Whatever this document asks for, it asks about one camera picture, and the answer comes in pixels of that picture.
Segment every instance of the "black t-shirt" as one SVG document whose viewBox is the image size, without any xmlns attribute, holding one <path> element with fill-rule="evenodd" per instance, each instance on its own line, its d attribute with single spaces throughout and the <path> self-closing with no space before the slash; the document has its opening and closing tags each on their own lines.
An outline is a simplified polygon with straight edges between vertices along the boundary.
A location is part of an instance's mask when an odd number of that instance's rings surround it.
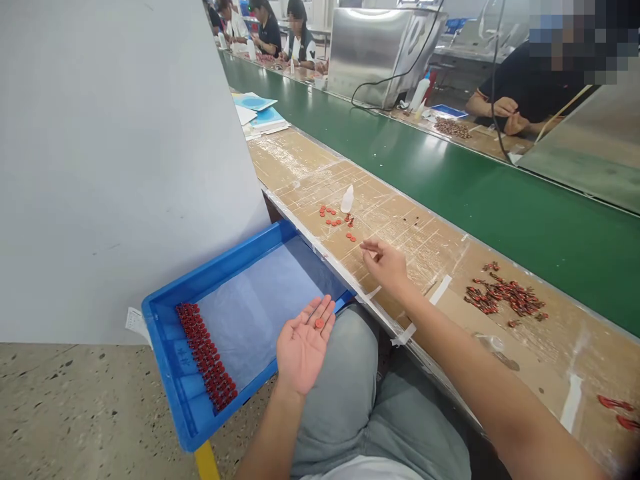
<svg viewBox="0 0 640 480">
<path fill-rule="evenodd" d="M 513 99 L 518 104 L 518 112 L 531 123 L 540 123 L 555 115 L 582 88 L 584 80 L 578 72 L 548 71 L 542 61 L 529 56 L 529 42 L 514 50 L 495 71 L 495 98 Z M 492 102 L 491 77 L 478 88 L 478 93 L 486 101 Z M 572 112 L 584 99 L 582 95 L 567 108 L 563 115 Z M 507 119 L 496 116 L 500 129 L 504 129 Z M 476 123 L 493 125 L 490 117 L 478 117 Z"/>
<path fill-rule="evenodd" d="M 282 39 L 280 38 L 280 26 L 278 25 L 278 20 L 273 15 L 269 15 L 267 19 L 267 24 L 262 27 L 262 23 L 258 26 L 258 36 L 260 36 L 260 40 L 264 43 L 270 43 L 275 45 L 275 53 L 274 57 L 278 57 L 280 55 L 280 50 L 282 50 Z"/>
<path fill-rule="evenodd" d="M 218 27 L 220 31 L 222 31 L 222 22 L 220 21 L 220 15 L 216 12 L 215 8 L 208 5 L 209 8 L 209 18 L 211 19 L 211 25 L 214 27 Z"/>
</svg>

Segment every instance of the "stack of papers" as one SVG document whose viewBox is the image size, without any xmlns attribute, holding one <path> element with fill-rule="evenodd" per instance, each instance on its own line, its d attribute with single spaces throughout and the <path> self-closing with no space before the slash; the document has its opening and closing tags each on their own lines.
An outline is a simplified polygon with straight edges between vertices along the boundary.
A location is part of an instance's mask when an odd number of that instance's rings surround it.
<svg viewBox="0 0 640 480">
<path fill-rule="evenodd" d="M 277 100 L 258 97 L 254 93 L 233 94 L 235 108 L 247 140 L 289 127 L 289 123 L 272 107 Z"/>
</svg>

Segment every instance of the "gray pants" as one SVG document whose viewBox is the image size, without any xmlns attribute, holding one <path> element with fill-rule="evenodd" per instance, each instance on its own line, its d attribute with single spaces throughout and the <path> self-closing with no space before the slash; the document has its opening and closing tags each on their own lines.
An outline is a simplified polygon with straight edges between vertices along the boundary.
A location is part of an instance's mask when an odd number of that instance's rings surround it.
<svg viewBox="0 0 640 480">
<path fill-rule="evenodd" d="M 394 352 L 376 394 L 378 324 L 342 310 L 298 432 L 292 477 L 326 473 L 358 455 L 398 461 L 426 479 L 468 480 L 465 422 L 411 362 Z"/>
</svg>

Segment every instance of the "left hand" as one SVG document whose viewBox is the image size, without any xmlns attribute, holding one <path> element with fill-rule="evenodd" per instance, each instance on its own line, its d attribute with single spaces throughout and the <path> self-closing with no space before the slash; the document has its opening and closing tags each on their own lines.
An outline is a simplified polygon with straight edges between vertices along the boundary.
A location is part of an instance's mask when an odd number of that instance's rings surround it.
<svg viewBox="0 0 640 480">
<path fill-rule="evenodd" d="M 335 324 L 335 302 L 329 295 L 315 298 L 300 315 L 288 320 L 276 344 L 278 382 L 303 397 L 315 384 Z"/>
<path fill-rule="evenodd" d="M 505 124 L 505 133 L 507 135 L 517 135 L 527 128 L 529 123 L 529 120 L 520 115 L 520 112 L 516 112 L 509 116 L 509 119 Z"/>
</svg>

